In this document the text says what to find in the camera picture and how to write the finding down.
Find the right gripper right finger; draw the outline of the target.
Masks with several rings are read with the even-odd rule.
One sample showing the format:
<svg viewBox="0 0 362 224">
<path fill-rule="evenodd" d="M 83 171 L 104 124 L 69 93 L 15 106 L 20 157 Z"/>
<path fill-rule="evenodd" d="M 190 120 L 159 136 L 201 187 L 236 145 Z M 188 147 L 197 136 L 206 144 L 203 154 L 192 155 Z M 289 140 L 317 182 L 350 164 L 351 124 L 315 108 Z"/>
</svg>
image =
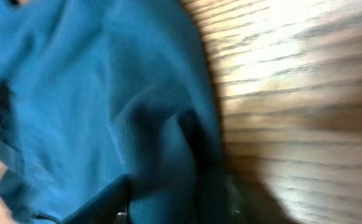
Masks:
<svg viewBox="0 0 362 224">
<path fill-rule="evenodd" d="M 227 176 L 228 208 L 231 223 L 296 224 L 275 197 L 255 179 Z"/>
</svg>

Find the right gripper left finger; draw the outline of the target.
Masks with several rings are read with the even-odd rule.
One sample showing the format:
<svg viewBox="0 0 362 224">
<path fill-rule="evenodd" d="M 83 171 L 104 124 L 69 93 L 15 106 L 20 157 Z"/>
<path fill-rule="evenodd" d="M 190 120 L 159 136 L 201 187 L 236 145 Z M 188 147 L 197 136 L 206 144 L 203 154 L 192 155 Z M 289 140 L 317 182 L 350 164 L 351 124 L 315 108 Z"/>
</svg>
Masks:
<svg viewBox="0 0 362 224">
<path fill-rule="evenodd" d="M 121 175 L 60 224 L 129 224 L 129 180 Z"/>
</svg>

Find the dark blue t-shirt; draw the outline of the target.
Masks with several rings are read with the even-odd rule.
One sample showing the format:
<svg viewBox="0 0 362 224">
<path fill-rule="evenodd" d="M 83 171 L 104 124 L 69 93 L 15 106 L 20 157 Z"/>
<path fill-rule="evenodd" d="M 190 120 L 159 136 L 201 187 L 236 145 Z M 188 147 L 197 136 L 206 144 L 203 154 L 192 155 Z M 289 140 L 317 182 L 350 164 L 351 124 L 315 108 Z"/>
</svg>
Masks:
<svg viewBox="0 0 362 224">
<path fill-rule="evenodd" d="M 60 223 L 121 175 L 131 223 L 228 223 L 199 34 L 179 1 L 0 1 L 0 197 Z"/>
</svg>

